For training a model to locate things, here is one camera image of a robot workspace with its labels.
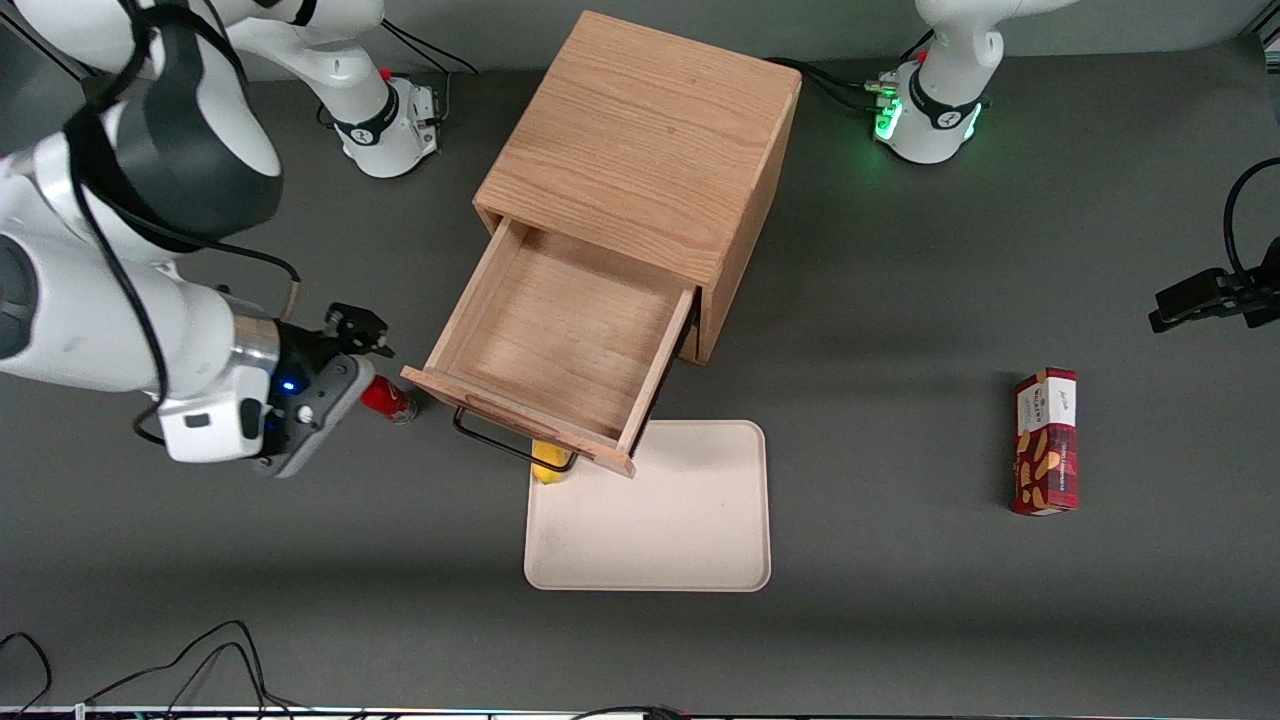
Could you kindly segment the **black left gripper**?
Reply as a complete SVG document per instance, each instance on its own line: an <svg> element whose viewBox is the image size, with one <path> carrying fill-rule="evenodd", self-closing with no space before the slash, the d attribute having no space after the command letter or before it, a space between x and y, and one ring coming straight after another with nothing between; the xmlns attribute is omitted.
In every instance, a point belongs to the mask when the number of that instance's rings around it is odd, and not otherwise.
<svg viewBox="0 0 1280 720"><path fill-rule="evenodd" d="M1279 237L1263 254L1260 265L1245 269L1235 251L1235 278L1221 268L1210 268L1161 290L1157 307L1149 313L1152 332L1161 334L1190 322L1243 315L1249 329L1279 319Z"/></svg>

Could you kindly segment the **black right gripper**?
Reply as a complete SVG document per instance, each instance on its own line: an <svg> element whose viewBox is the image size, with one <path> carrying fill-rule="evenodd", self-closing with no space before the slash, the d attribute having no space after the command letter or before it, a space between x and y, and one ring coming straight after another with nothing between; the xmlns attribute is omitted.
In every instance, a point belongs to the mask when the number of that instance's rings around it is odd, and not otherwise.
<svg viewBox="0 0 1280 720"><path fill-rule="evenodd" d="M326 333L278 323L280 352L262 419L265 441L302 441L335 427L348 409L352 356L394 357L388 324L374 311L330 304Z"/></svg>

